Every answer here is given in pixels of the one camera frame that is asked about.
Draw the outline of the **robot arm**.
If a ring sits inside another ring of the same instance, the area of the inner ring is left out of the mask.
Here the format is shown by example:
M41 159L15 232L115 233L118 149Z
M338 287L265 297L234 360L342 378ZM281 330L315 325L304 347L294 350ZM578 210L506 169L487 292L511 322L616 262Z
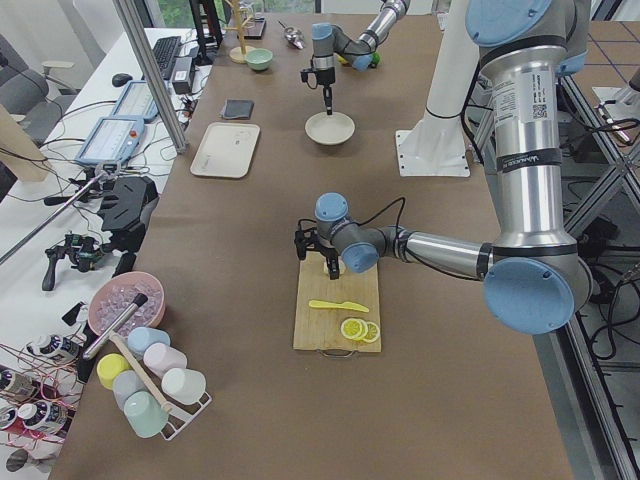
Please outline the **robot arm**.
M484 170L496 240L374 228L351 218L342 195L326 193L310 234L295 237L298 253L321 253L330 270L362 273L388 256L479 281L491 313L525 334L569 322L589 299L592 276L564 227L556 83L584 65L590 8L587 1L453 2L424 116L397 134L402 175L466 175L464 110L476 79L488 81L495 156Z
M384 1L378 15L357 39L349 37L336 24L321 22L312 25L313 52L310 67L301 71L301 80L307 83L310 74L315 76L316 84L322 86L327 115L333 114L334 55L345 59L355 70L366 70L392 27L407 14L410 4L409 0Z

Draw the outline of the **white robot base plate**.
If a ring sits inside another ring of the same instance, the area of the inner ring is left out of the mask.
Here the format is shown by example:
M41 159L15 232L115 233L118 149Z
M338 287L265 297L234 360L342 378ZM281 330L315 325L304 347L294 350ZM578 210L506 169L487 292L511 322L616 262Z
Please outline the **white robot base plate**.
M397 130L396 156L402 177L469 177L461 130Z

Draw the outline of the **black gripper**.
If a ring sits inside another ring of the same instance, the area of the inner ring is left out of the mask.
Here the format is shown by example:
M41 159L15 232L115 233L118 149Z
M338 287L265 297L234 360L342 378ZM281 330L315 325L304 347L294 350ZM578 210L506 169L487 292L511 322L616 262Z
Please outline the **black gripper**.
M318 71L318 83L323 87L323 100L327 115L333 114L332 85L335 83L335 69Z
M340 268L344 268L339 252L322 239L315 241L315 250L325 258L329 278L337 280L340 277Z

